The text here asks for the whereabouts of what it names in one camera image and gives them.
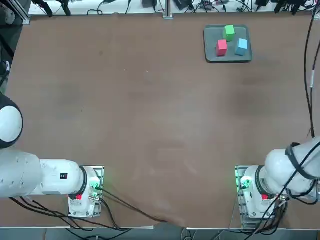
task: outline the black cable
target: black cable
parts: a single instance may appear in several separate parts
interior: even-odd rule
[[[318,59],[319,49],[320,49],[320,40],[318,43],[318,47],[316,48],[316,53],[315,53],[314,60],[313,60],[312,70],[316,69],[316,63],[317,63],[317,59]]]
[[[59,7],[57,11],[54,12],[53,16],[62,8],[62,5]]]
[[[41,214],[41,215],[45,215],[45,216],[52,217],[52,218],[60,218],[60,216],[56,216],[54,214],[48,214],[46,212],[42,212],[42,211],[30,208],[28,206],[25,206],[24,204],[22,204],[21,202],[19,202],[16,199],[14,199],[13,197],[10,197],[9,199],[12,200],[13,202],[15,202],[16,204],[18,204],[20,207],[22,207],[22,208],[24,208],[26,210],[29,210],[31,212],[34,212],[34,213],[37,213],[37,214]],[[107,229],[117,230],[114,227],[107,226],[107,225],[104,225],[104,224],[101,224],[101,223],[98,223],[98,222],[94,222],[94,221],[89,221],[89,220],[86,220],[86,219],[83,219],[83,218],[78,218],[78,217],[73,217],[73,216],[66,216],[66,217],[61,216],[61,217],[62,218],[68,218],[68,219],[74,219],[74,220],[78,220],[78,221],[82,221],[82,222],[86,222],[86,223],[97,225],[97,226],[104,227],[104,228],[107,228]]]
[[[244,4],[242,4],[242,7],[241,8],[237,8],[236,10],[238,11],[239,10],[239,12],[243,12],[244,11],[244,8],[245,8],[245,2],[246,2],[246,0],[241,0],[242,1],[242,3],[244,3]]]
[[[96,12],[98,15],[103,15],[104,13],[100,10],[100,7],[102,4],[106,4],[107,2],[104,0],[102,1],[98,8],[97,9],[89,9],[87,12],[86,12],[86,15],[88,16],[90,12]]]
[[[79,239],[86,240],[84,237],[79,236],[78,234],[75,234],[74,232],[70,231],[68,228],[65,228],[65,230],[67,230],[69,233],[71,233],[72,235],[76,236]]]
[[[194,10],[192,13],[196,14],[199,7],[200,7],[200,3],[198,3],[198,4],[196,5],[196,8],[195,8],[195,10]]]
[[[113,236],[113,237],[110,237],[110,238],[105,238],[105,237],[102,237],[102,236],[98,236],[98,238],[101,238],[102,240],[111,240],[111,239],[115,239],[117,237],[120,237],[122,236],[123,234],[126,234],[127,232],[130,232],[132,229],[128,229],[127,231],[124,231],[116,236]],[[92,235],[92,236],[87,236],[85,239],[95,239],[97,236],[95,235]]]
[[[56,215],[58,216],[58,214],[60,216],[58,216],[63,222],[65,222],[67,225],[69,225],[72,229],[75,229],[75,230],[82,230],[82,231],[85,231],[85,232],[91,232],[93,231],[93,229],[84,229],[82,228],[81,226],[79,226],[73,219],[70,219],[78,228],[72,226],[68,221],[66,221],[64,218],[68,218],[67,215],[61,213],[61,212],[58,212],[58,211],[52,211],[52,210],[49,210],[48,208],[42,206],[40,203],[38,203],[37,201],[34,201],[33,202],[37,205],[39,205],[40,207],[37,207],[37,206],[34,206],[32,205],[31,203],[27,202],[23,197],[20,197],[20,199],[26,204],[28,205],[29,207],[32,207],[34,209],[39,209],[39,210],[43,210],[43,211],[46,211],[46,212],[49,212],[49,213],[52,213],[53,215]]]
[[[117,204],[120,204],[121,206],[123,206],[123,207],[125,207],[125,208],[127,208],[127,209],[130,209],[130,210],[132,210],[132,208],[131,207],[129,207],[129,206],[127,206],[127,205],[125,205],[125,204],[123,204],[122,202],[120,202],[120,201],[117,201],[117,200],[115,200],[114,198],[112,198],[111,196],[108,196],[108,195],[106,195],[106,194],[103,194],[102,195],[104,198],[106,198],[106,199],[109,199],[109,200],[111,200],[111,201],[114,201],[115,203],[117,203]]]
[[[100,199],[100,201],[101,201],[101,203],[105,206],[106,210],[108,211],[113,226],[114,226],[117,230],[119,230],[119,231],[126,231],[127,229],[124,229],[124,230],[123,230],[123,229],[121,229],[121,227],[119,227],[119,226],[116,224],[115,218],[114,218],[114,216],[113,216],[113,214],[112,214],[112,212],[111,212],[111,209],[110,209],[109,205],[107,204],[107,202],[106,202],[105,200],[103,200],[103,199]]]
[[[195,0],[193,0],[193,1],[191,2],[191,4],[186,8],[186,10],[185,10],[184,13],[187,13],[188,10],[195,10],[194,2],[195,2]]]
[[[212,6],[213,9],[215,9],[218,13],[220,13],[220,11],[218,10],[218,8],[216,8],[215,6]]]
[[[313,109],[313,107],[314,107],[314,104],[313,104],[313,92],[314,92],[314,88],[313,87],[310,87],[310,119],[312,119],[312,121],[313,121],[313,119],[314,119],[314,109]]]
[[[225,5],[225,3],[223,2],[224,0],[220,0],[220,2],[222,3],[222,8],[223,8],[223,10],[225,11],[225,12],[227,12],[227,8],[226,8],[226,5]]]
[[[288,209],[288,203],[286,202],[286,203],[285,203],[285,206],[284,206],[284,209],[280,211],[280,215],[279,215],[278,222],[277,222],[275,228],[273,229],[273,231],[270,232],[270,233],[261,232],[261,234],[262,234],[262,235],[265,235],[265,236],[270,236],[270,235],[274,234],[274,233],[278,230],[278,227],[279,227],[282,219],[284,218],[285,213],[287,212],[287,209]]]
[[[161,0],[159,0],[159,3],[160,3],[160,6],[161,6],[161,9],[162,9],[162,12],[165,12],[165,9],[164,9],[164,7],[162,6]]]
[[[247,4],[245,4],[244,2],[238,1],[238,0],[234,0],[234,1],[236,1],[236,2],[238,2],[238,3],[240,3],[240,4],[245,5],[245,8],[248,9],[248,12],[250,12],[250,8],[248,7]]]
[[[305,90],[305,95],[306,95],[306,101],[308,104],[308,110],[309,110],[309,117],[310,117],[310,128],[311,128],[311,137],[315,137],[315,128],[314,128],[314,120],[313,120],[313,114],[312,114],[312,109],[311,109],[311,103],[310,103],[310,98],[309,98],[309,93],[308,93],[308,86],[307,86],[307,51],[308,51],[308,44],[309,44],[309,38],[310,38],[310,33],[311,29],[315,20],[316,12],[318,9],[320,1],[317,2],[315,9],[312,12],[312,17],[308,29],[308,33],[306,35],[306,41],[305,41],[305,47],[304,47],[304,57],[303,57],[303,77],[304,77],[304,90]]]
[[[300,197],[303,197],[303,196],[307,196],[309,193],[311,193],[311,191],[314,189],[314,187],[316,186],[317,184],[317,180],[314,180],[309,188],[308,191],[306,192],[303,192],[303,193],[300,193],[298,195],[292,195],[292,192],[290,189],[287,189],[287,194],[289,195],[289,197],[291,197],[292,199],[295,199],[295,200],[298,200],[299,202],[303,203],[303,204],[306,204],[306,205],[315,205],[317,202],[318,202],[318,197],[315,198],[315,200],[313,202],[306,202],[304,200],[301,200],[299,199]]]
[[[302,160],[302,162],[300,163],[300,167],[302,167],[302,165],[306,162],[306,160],[309,158],[309,156],[320,146],[320,142],[318,142],[308,153],[307,155],[304,157],[304,159]],[[266,211],[264,212],[264,214],[262,215],[262,218],[260,219],[257,227],[255,228],[254,232],[252,234],[250,234],[248,237],[246,237],[244,240],[248,240],[249,238],[251,238],[260,228],[264,217],[266,216],[267,212],[269,211],[269,209],[275,204],[275,202],[280,198],[280,196],[283,194],[283,192],[287,189],[288,185],[290,184],[290,182],[292,181],[292,179],[294,179],[294,177],[296,176],[298,170],[295,170],[294,173],[292,174],[292,176],[288,179],[288,181],[285,183],[285,185],[283,186],[283,189],[280,191],[280,193],[277,195],[277,197],[273,200],[273,202],[269,205],[269,207],[266,209]]]
[[[308,5],[308,6],[303,6],[304,7],[304,9],[302,9],[302,10],[298,10],[298,12],[303,12],[303,11],[306,11],[306,10],[309,10],[309,9],[312,9],[312,8],[314,8],[316,5],[314,5],[314,4],[311,4],[311,5]]]
[[[2,46],[4,50],[8,53],[11,59],[14,59],[15,53],[12,50],[12,48],[9,46],[9,44],[6,42],[5,38],[0,34],[0,43],[2,43]]]
[[[147,214],[147,213],[145,213],[145,212],[141,211],[140,209],[138,209],[138,208],[136,208],[136,207],[134,207],[134,206],[130,205],[129,203],[127,203],[127,202],[123,201],[122,199],[120,199],[119,197],[117,197],[117,196],[113,195],[111,192],[109,192],[109,191],[107,191],[107,190],[104,190],[104,189],[102,189],[102,188],[100,188],[100,187],[96,187],[96,189],[97,189],[97,190],[101,190],[101,191],[103,191],[103,192],[105,192],[105,193],[109,194],[110,196],[114,197],[114,198],[115,198],[115,199],[117,199],[118,201],[120,201],[120,202],[122,202],[123,204],[125,204],[125,205],[129,206],[132,210],[134,210],[134,211],[136,211],[136,212],[138,212],[138,213],[142,214],[143,216],[145,216],[145,217],[147,217],[147,218],[149,218],[149,219],[151,219],[151,220],[153,220],[153,221],[156,221],[156,222],[159,222],[159,223],[167,223],[167,221],[165,221],[165,220],[162,220],[162,219],[159,219],[159,218],[153,217],[153,216],[151,216],[151,215],[149,215],[149,214]]]
[[[127,13],[128,13],[128,11],[129,11],[129,7],[130,7],[130,3],[131,3],[131,1],[132,1],[132,0],[128,0],[128,7],[126,8],[125,14],[127,14]]]
[[[98,239],[102,239],[102,240],[112,240],[112,239],[116,239],[117,237],[120,237],[124,234],[126,234],[127,232],[130,232],[132,229],[128,229],[116,236],[113,236],[113,237],[109,237],[109,238],[106,238],[106,237],[102,237],[102,236],[98,236],[98,235],[92,235],[92,236],[86,236],[86,237],[82,237],[82,236],[79,236],[78,234],[75,234],[74,232],[70,231],[69,229],[65,228],[65,230],[67,230],[69,233],[71,233],[72,235],[78,237],[79,239],[82,239],[82,240],[88,240],[88,239],[96,239],[98,237]]]
[[[225,230],[226,232],[229,232],[229,233],[234,233],[234,234],[243,234],[242,232],[241,232],[241,230],[239,230],[239,231],[231,231],[231,230]]]
[[[203,8],[204,8],[204,10],[205,10],[205,13],[207,14],[208,11],[207,11],[206,5],[205,5],[204,1],[202,1],[202,2],[203,2],[202,5],[203,5]]]

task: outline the metal mounting plate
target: metal mounting plate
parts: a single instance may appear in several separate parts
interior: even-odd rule
[[[92,168],[98,178],[100,179],[100,188],[104,187],[104,176],[105,176],[105,167],[104,166],[86,166]],[[101,202],[96,202],[95,207],[94,207],[94,212],[93,212],[93,217],[99,217],[101,216]]]
[[[244,193],[240,189],[240,181],[241,178],[244,176],[247,168],[250,166],[246,165],[236,165],[235,166],[235,181],[236,181],[236,189],[238,192],[238,203],[239,203],[239,210],[240,210],[240,219],[241,225],[243,229],[255,229],[257,224],[260,222],[260,218],[250,218],[248,211],[247,211],[247,204],[244,198]]]

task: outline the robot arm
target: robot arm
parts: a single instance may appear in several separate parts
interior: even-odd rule
[[[0,149],[12,146],[19,139],[23,125],[19,107],[0,92]]]
[[[96,170],[65,159],[39,159],[12,148],[22,130],[20,109],[0,93],[0,198],[68,195],[70,215],[99,216],[100,194],[95,187],[101,187],[103,179]]]
[[[302,168],[299,165],[319,142],[320,137],[314,137],[304,144],[293,143],[286,149],[272,150],[266,157],[265,165],[249,166],[246,169],[240,185],[250,218],[262,218],[296,170],[298,173],[286,189],[293,196],[308,193],[301,198],[309,201],[318,199],[320,148],[310,154]],[[268,215],[272,212],[273,207],[269,209]]]

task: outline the table surface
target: table surface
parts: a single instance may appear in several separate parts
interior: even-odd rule
[[[269,151],[307,139],[303,54],[310,19],[272,13],[32,18],[7,90],[24,116],[16,148],[104,165],[106,188],[168,222],[227,228],[235,165],[263,164]],[[253,61],[207,63],[207,24],[247,25]],[[315,23],[309,69],[317,36]],[[37,199],[67,211],[65,196]],[[120,226],[155,224],[109,202]],[[2,227],[65,226],[8,199],[0,203]],[[292,201],[282,227],[320,229],[319,211]],[[111,225],[105,210],[94,220]],[[241,227],[238,206],[232,227]]]

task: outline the wooden block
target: wooden block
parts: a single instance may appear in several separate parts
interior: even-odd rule
[[[234,40],[234,37],[236,35],[235,28],[233,25],[227,25],[223,28],[223,38],[227,42],[232,42]]]
[[[227,45],[227,40],[225,39],[220,39],[216,42],[216,55],[218,57],[225,56],[227,53],[228,45]]]
[[[244,56],[248,49],[248,40],[239,38],[235,48],[235,54],[239,56]]]

